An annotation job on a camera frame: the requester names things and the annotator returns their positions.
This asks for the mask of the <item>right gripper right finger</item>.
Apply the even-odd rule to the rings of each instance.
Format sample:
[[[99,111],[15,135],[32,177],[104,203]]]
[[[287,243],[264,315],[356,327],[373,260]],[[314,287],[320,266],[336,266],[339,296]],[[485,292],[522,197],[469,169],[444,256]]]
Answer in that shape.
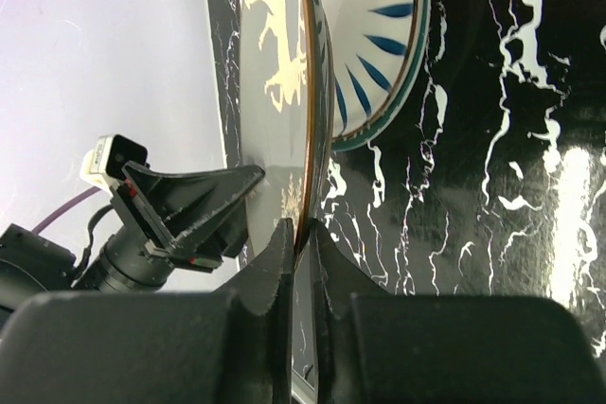
[[[588,403],[574,316],[532,296],[405,296],[378,286],[321,222],[309,232],[320,403]]]

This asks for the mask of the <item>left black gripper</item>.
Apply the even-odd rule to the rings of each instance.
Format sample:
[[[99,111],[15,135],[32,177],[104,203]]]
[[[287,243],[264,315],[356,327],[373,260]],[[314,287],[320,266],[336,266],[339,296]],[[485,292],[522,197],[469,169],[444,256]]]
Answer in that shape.
[[[261,182],[257,165],[168,174],[129,162],[130,185],[112,190],[110,207],[123,226],[98,257],[74,270],[74,290],[160,290],[176,269],[211,273],[246,243],[245,199]]]

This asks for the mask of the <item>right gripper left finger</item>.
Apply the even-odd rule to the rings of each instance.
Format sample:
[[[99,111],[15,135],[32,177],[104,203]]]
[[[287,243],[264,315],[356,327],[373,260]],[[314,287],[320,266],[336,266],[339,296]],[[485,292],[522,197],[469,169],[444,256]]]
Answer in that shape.
[[[9,318],[5,403],[287,403],[294,228],[212,292],[45,292]]]

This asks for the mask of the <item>grey reindeer pattern plate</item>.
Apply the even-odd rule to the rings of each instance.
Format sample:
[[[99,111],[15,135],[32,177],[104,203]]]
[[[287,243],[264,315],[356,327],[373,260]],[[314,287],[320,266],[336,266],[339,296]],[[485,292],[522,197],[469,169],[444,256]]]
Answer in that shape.
[[[241,159],[263,168],[246,202],[255,253],[281,219],[302,252],[330,159],[334,76],[321,0],[241,0]]]

